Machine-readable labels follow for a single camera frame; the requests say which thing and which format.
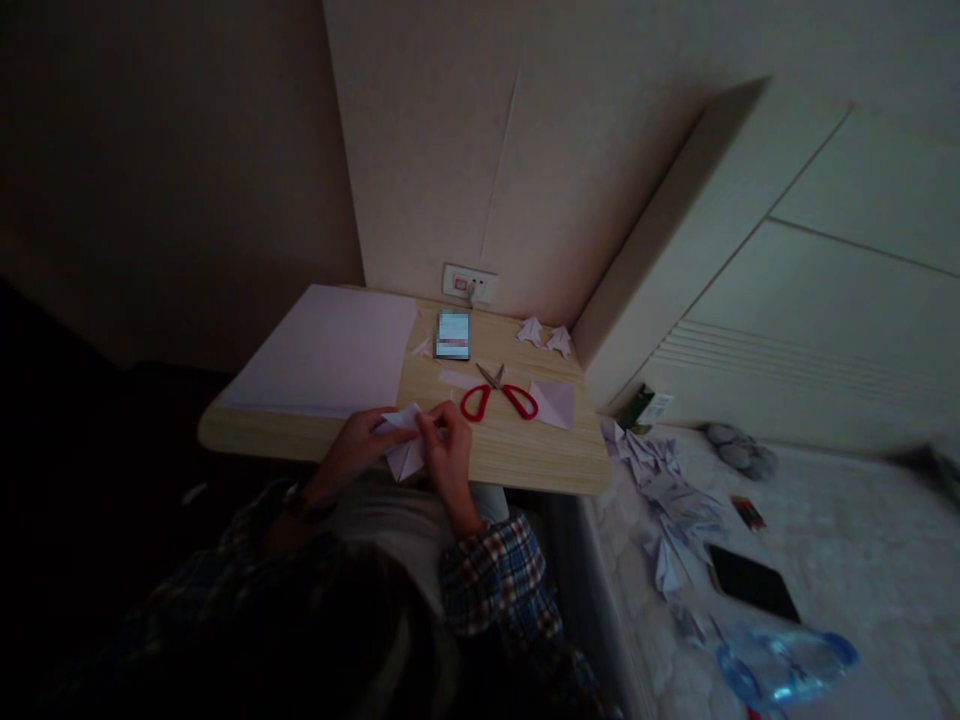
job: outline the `scissor handle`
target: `scissor handle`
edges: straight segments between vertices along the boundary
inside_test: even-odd
[[[513,403],[513,406],[517,409],[517,412],[520,413],[520,417],[522,417],[524,420],[532,420],[537,416],[537,413],[540,412],[540,406],[537,405],[537,401],[534,400],[530,396],[530,393],[523,388],[518,388],[516,385],[504,385],[501,389],[503,390],[503,394],[510,398],[510,402]],[[530,404],[533,406],[532,412],[527,412],[527,406],[524,405],[523,401],[516,396],[517,393],[523,395],[527,400],[530,401]]]
[[[467,399],[473,395],[477,390],[483,391],[483,396],[480,398],[480,407],[477,408],[476,414],[471,413],[467,410]],[[463,416],[470,422],[480,422],[483,420],[483,413],[487,409],[487,400],[490,398],[490,392],[493,390],[489,385],[477,385],[473,390],[468,392],[463,396],[463,400],[460,401],[460,412],[463,413]]]

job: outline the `gray stuffed toy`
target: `gray stuffed toy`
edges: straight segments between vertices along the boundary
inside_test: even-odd
[[[769,480],[777,474],[780,462],[752,437],[730,425],[708,425],[707,439],[717,446],[723,461],[751,480]]]

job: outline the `phone screen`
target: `phone screen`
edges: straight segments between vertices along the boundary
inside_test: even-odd
[[[443,360],[470,359],[470,314],[441,310],[437,319],[437,347],[434,357]]]
[[[707,545],[707,549],[713,561],[714,579],[724,594],[786,620],[800,622],[780,573],[716,545]]]

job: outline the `electrical outlet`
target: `electrical outlet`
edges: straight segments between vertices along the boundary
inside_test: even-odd
[[[443,266],[443,294],[469,299],[470,288],[473,287],[475,303],[492,303],[499,279],[496,273],[471,270],[447,263]]]

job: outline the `wristwatch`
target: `wristwatch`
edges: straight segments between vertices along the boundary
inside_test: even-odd
[[[311,508],[307,506],[307,501],[303,497],[303,487],[300,483],[291,485],[283,496],[283,509],[290,513],[297,522],[305,525],[319,525],[336,510],[337,504],[332,503],[326,507]]]

